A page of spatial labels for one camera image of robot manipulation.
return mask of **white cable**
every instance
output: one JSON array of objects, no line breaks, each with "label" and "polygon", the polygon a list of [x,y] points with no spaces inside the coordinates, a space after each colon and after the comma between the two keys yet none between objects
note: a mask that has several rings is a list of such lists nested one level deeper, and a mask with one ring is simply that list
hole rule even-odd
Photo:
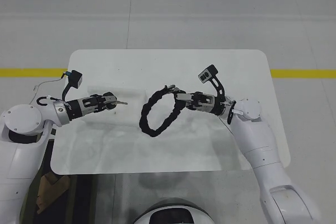
[{"label": "white cable", "polygon": [[230,130],[230,128],[228,127],[228,125],[226,125],[220,117],[218,117],[218,118],[219,118],[219,120],[224,124],[224,126],[229,130],[229,132],[233,135],[233,133],[231,132],[231,130]]},{"label": "white cable", "polygon": [[35,85],[34,87],[34,91],[35,91],[35,95],[34,97],[31,99],[31,101],[29,102],[29,104],[31,104],[33,102],[33,100],[35,99],[36,95],[38,94],[38,90],[39,90],[39,87],[41,86],[41,84],[44,84],[44,83],[47,83],[47,82],[57,82],[57,81],[60,81],[62,78],[58,79],[58,80],[50,80],[50,81],[45,81],[45,82],[42,82],[38,85]]}]

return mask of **floor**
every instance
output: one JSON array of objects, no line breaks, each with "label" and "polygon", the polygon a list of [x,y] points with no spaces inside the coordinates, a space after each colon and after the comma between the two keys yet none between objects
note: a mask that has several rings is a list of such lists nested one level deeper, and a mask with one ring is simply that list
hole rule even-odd
[{"label": "floor", "polygon": [[[125,48],[259,49],[272,69],[336,69],[336,0],[0,1],[0,67],[65,68],[77,49]],[[42,80],[0,78],[0,112],[29,102]],[[273,82],[287,172],[336,223],[336,80]],[[266,223],[252,171],[100,175],[96,223],[129,223],[166,197],[216,223]]]}]

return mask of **black cable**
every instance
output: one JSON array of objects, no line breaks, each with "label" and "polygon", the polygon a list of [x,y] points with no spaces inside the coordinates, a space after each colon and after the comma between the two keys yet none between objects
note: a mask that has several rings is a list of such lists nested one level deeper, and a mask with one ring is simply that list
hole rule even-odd
[{"label": "black cable", "polygon": [[185,108],[185,102],[181,100],[176,99],[176,94],[184,94],[185,91],[179,90],[176,92],[173,92],[174,94],[174,108],[172,113],[163,121],[162,125],[157,128],[156,130],[153,130],[148,125],[147,116],[152,110],[152,107],[154,104],[156,104],[162,97],[166,94],[171,93],[171,90],[165,86],[162,90],[158,90],[155,92],[152,97],[148,100],[146,104],[144,104],[141,112],[141,119],[139,120],[139,127],[141,128],[143,133],[148,134],[151,137],[157,137],[159,136],[165,129],[167,129],[171,123],[177,119],[178,115],[180,114],[181,110]]},{"label": "black cable", "polygon": [[67,92],[69,91],[69,89],[71,88],[71,85],[68,83],[67,86],[65,87],[65,89],[62,92],[62,100],[65,101]]}]

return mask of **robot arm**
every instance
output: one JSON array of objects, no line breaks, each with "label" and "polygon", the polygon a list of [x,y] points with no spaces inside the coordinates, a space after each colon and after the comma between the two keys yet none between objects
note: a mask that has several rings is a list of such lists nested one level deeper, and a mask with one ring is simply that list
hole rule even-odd
[{"label": "robot arm", "polygon": [[[111,110],[120,102],[111,93],[72,101],[40,97],[39,106],[17,105],[0,117],[0,224],[19,224],[19,215],[28,188],[41,166],[53,124],[61,127],[89,113]],[[36,142],[12,140],[42,133]]]},{"label": "robot arm", "polygon": [[260,102],[252,99],[234,101],[224,96],[224,88],[213,65],[198,78],[210,81],[217,96],[202,92],[176,94],[190,110],[215,114],[226,119],[241,153],[251,164],[260,187],[260,203],[268,223],[320,223],[317,206],[287,176],[277,151],[275,136],[261,117]]},{"label": "robot arm", "polygon": [[287,176],[275,136],[260,116],[260,103],[243,99],[235,104],[233,110],[231,130],[258,180],[260,203],[268,223],[321,222],[317,206]]}]

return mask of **yellow stripe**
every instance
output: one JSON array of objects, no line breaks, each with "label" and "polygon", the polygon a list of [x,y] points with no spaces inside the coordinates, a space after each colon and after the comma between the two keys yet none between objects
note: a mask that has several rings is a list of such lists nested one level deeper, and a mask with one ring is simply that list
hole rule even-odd
[{"label": "yellow stripe", "polygon": [[0,77],[61,77],[66,68],[0,68]]},{"label": "yellow stripe", "polygon": [[[0,68],[0,77],[60,77],[66,68]],[[336,70],[271,69],[273,78],[336,78]]]},{"label": "yellow stripe", "polygon": [[273,78],[336,78],[336,70],[271,69]]}]

